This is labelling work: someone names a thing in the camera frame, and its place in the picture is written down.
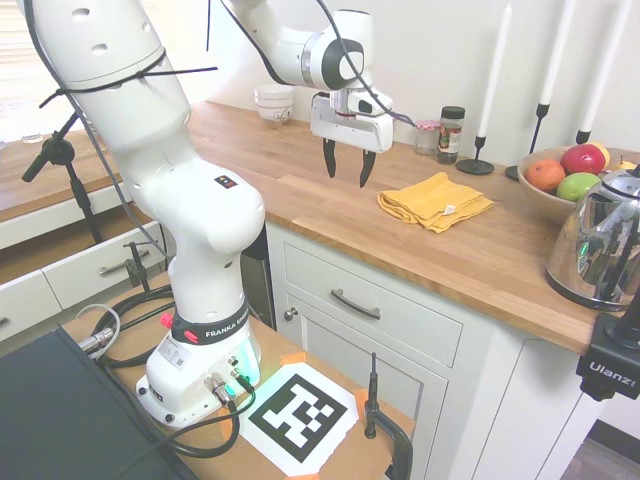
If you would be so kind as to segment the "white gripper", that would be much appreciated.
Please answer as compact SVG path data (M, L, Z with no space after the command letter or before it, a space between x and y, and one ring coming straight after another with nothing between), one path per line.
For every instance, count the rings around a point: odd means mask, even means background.
M330 178L336 175L335 142L364 150L359 177L359 186L364 188L374 168L376 153L392 147L394 122L388 114L374 117L338 115L330 106L329 96L320 92L312 98L311 131L323 138L323 156Z

